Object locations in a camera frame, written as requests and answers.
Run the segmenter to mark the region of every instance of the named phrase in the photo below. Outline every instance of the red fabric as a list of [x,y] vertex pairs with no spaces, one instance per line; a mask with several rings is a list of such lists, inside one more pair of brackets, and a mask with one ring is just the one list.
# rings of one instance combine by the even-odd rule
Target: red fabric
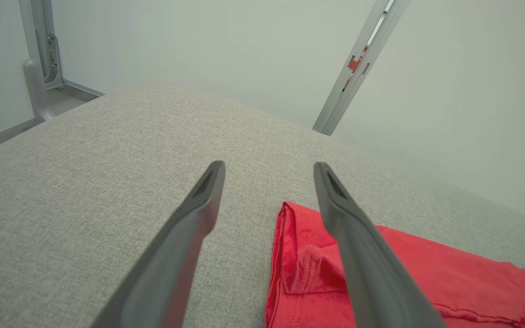
[[[525,327],[525,269],[377,227],[450,328]],[[267,327],[354,327],[335,240],[316,210],[277,218]]]

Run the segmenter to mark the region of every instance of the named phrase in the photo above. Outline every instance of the gray fabric surface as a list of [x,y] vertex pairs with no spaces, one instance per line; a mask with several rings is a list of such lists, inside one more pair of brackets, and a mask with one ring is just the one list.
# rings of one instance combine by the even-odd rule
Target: gray fabric surface
[[262,327],[277,213],[331,165],[375,222],[525,267],[525,216],[248,106],[148,86],[0,145],[0,327],[87,327],[213,160],[226,162],[188,327]]

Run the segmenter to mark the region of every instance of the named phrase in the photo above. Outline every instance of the gray upholstery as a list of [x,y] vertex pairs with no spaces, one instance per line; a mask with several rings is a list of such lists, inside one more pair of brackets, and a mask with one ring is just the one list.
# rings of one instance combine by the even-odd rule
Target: gray upholstery
[[283,201],[325,161],[375,224],[525,267],[525,216],[253,108],[152,85],[0,146],[0,327],[87,327],[213,160],[226,162],[185,325],[262,327]]

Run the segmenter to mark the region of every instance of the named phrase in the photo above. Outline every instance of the gray floor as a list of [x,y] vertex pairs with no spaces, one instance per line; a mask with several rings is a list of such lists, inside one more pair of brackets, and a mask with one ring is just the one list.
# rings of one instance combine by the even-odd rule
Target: gray floor
[[[62,86],[62,89],[48,90],[48,104],[52,107],[52,111],[56,115],[61,115],[67,111],[77,108],[81,104],[87,103],[90,100],[98,98],[88,92],[84,92],[67,85]],[[29,128],[18,131],[17,133],[8,134],[0,138],[0,144],[9,139],[27,131]]]

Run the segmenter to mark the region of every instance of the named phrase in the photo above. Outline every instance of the baseboard trim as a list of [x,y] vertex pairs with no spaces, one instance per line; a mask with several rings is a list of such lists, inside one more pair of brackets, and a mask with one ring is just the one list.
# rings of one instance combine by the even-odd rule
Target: baseboard trim
[[73,81],[69,81],[69,80],[64,80],[64,84],[65,85],[69,85],[71,87],[74,87],[76,89],[79,89],[79,90],[82,90],[84,92],[88,92],[90,93],[91,95],[95,95],[95,96],[98,96],[98,97],[102,97],[104,96],[104,93],[100,92],[100,91],[96,91],[94,89],[90,89],[89,87],[85,87],[84,85],[80,85],[78,83],[74,83]]
[[23,123],[21,123],[19,125],[16,125],[16,126],[12,127],[12,128],[9,128],[6,131],[1,131],[0,132],[0,138],[7,137],[10,134],[17,133],[17,132],[19,132],[19,131],[21,131],[23,129],[33,128],[35,126],[36,126],[36,119],[32,118],[31,120],[23,122]]

